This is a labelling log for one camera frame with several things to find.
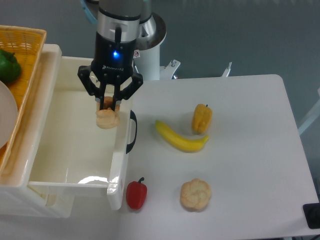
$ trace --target white plastic drawer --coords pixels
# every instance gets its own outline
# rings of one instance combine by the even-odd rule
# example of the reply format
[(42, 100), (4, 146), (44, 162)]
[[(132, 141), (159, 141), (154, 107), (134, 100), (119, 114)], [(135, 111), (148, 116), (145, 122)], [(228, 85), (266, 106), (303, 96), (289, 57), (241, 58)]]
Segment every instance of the white plastic drawer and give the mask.
[[(118, 127), (96, 125), (96, 102), (77, 76), (91, 59), (62, 57), (44, 130), (32, 166), (29, 187), (41, 194), (108, 195), (121, 206), (132, 101), (120, 105)], [(106, 94), (112, 96), (113, 88)]]

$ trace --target green bell pepper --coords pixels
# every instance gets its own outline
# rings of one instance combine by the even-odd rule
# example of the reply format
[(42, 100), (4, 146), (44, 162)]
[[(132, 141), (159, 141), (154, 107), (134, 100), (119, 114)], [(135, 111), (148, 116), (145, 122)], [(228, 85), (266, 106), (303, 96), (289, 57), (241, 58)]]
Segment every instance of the green bell pepper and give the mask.
[(21, 74), (21, 66), (15, 54), (0, 49), (0, 81), (8, 84), (16, 80)]

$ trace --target white plate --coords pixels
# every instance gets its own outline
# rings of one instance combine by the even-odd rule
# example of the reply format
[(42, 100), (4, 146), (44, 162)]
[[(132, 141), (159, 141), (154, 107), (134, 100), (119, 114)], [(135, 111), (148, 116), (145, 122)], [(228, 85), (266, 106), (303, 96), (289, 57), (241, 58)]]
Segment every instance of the white plate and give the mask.
[(18, 117), (17, 103), (7, 86), (0, 81), (0, 148), (9, 140)]

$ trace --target blue led light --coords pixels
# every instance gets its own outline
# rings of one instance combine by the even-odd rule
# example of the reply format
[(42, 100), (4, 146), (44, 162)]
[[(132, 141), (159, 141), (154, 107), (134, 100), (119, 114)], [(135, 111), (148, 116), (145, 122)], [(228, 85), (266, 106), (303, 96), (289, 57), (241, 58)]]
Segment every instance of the blue led light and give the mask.
[(114, 52), (113, 52), (113, 58), (114, 58), (114, 59), (120, 58), (120, 54), (119, 54), (117, 51), (114, 51)]

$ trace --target white cabinet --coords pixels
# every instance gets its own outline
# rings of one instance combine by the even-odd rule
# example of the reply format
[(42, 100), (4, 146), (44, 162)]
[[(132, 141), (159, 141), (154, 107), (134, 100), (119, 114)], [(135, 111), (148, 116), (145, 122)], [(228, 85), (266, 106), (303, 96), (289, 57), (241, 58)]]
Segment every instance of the white cabinet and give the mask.
[[(68, 217), (75, 196), (103, 197), (113, 210), (121, 207), (132, 100), (122, 101), (118, 127), (98, 128), (94, 97), (77, 76), (79, 66), (91, 61), (62, 57), (59, 46), (44, 45), (0, 176), (0, 214)], [(113, 89), (107, 88), (106, 94), (112, 96)]]

